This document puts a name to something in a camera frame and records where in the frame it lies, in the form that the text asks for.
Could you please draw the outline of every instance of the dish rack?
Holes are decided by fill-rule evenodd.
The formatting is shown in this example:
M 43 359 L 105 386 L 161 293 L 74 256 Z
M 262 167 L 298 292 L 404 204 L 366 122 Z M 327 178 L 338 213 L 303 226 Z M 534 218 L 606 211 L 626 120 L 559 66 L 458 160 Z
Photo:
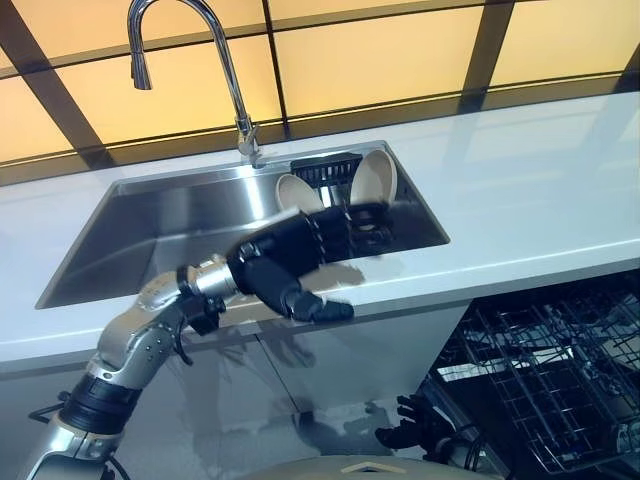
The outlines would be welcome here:
M 526 300 L 481 300 L 456 329 L 458 348 L 488 374 L 516 430 L 549 473 L 640 452 L 635 273 L 631 284 L 616 277 Z
M 294 160 L 291 162 L 291 174 L 313 188 L 325 207 L 347 205 L 351 183 L 362 158 L 360 153 L 340 152 L 321 158 Z

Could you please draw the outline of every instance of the faucet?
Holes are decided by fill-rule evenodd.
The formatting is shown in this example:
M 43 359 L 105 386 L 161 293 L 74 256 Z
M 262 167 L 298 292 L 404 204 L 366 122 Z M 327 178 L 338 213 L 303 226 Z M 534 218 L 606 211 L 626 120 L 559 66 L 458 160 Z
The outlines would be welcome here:
M 147 62 L 144 58 L 144 45 L 142 43 L 142 17 L 146 9 L 157 0 L 133 0 L 129 7 L 127 17 L 127 26 L 129 31 L 129 46 L 131 47 L 131 78 L 133 85 L 140 90 L 151 90 L 151 79 L 147 70 Z M 242 154 L 243 162 L 248 160 L 253 168 L 258 168 L 258 157 L 260 156 L 260 147 L 256 139 L 258 125 L 251 122 L 251 117 L 244 107 L 242 94 L 240 93 L 240 85 L 236 78 L 236 72 L 233 68 L 231 53 L 227 45 L 227 39 L 224 36 L 224 30 L 220 25 L 220 20 L 216 17 L 211 7 L 204 0 L 180 0 L 191 8 L 196 10 L 200 16 L 207 22 L 209 29 L 213 35 L 216 46 L 218 47 L 218 55 L 222 62 L 224 76 L 227 79 L 231 100 L 236 111 L 236 127 L 238 128 L 238 150 Z

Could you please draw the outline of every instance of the white countertop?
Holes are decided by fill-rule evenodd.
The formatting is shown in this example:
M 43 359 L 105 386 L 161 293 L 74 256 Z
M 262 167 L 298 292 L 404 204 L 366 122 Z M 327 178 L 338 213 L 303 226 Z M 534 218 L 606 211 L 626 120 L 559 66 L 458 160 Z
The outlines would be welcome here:
M 532 278 L 640 267 L 639 106 L 636 92 L 544 103 L 267 145 L 264 153 L 386 140 L 424 196 L 451 242 L 345 262 L 365 281 L 330 293 L 370 313 L 409 297 L 435 304 Z M 131 305 L 133 296 L 34 308 L 113 181 L 229 164 L 238 155 L 0 188 L 0 363 L 90 350 L 104 325 Z M 246 312 L 232 317 L 260 319 Z

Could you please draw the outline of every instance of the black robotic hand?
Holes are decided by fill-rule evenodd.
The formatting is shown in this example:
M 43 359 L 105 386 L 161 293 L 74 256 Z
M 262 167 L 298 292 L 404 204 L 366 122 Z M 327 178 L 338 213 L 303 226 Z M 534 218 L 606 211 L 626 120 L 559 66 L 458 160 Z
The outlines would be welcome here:
M 350 258 L 360 240 L 354 217 L 375 219 L 381 204 L 341 207 L 313 214 L 298 214 L 241 240 L 227 252 L 233 279 L 244 294 L 255 294 L 275 312 L 303 322 L 348 320 L 349 304 L 327 301 L 306 291 L 298 277 L 321 264 Z

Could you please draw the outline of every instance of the backsplash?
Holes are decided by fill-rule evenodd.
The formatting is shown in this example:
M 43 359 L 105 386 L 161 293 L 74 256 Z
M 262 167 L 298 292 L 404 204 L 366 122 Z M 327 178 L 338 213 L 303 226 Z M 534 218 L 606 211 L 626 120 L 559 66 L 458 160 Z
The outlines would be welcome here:
M 271 143 L 638 89 L 637 0 L 210 0 Z M 0 0 L 0 185 L 234 148 L 216 47 L 149 7 L 133 88 L 129 0 Z

